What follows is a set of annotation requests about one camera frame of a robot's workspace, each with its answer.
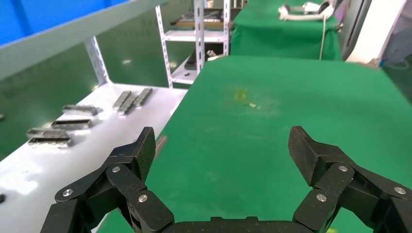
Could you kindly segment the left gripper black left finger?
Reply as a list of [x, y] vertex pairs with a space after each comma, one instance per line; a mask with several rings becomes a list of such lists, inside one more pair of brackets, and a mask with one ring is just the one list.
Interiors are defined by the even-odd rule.
[[43, 233], [89, 233], [117, 209], [136, 233], [161, 233], [174, 223], [173, 213], [145, 181], [156, 152], [152, 127], [138, 139], [116, 147], [95, 171], [55, 195]]

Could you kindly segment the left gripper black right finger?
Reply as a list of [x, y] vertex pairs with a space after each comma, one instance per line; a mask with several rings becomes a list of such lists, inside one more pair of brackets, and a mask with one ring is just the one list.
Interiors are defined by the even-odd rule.
[[300, 126], [290, 130], [291, 158], [311, 190], [293, 221], [325, 233], [343, 208], [376, 233], [412, 230], [412, 191], [357, 165], [339, 147], [313, 140]]

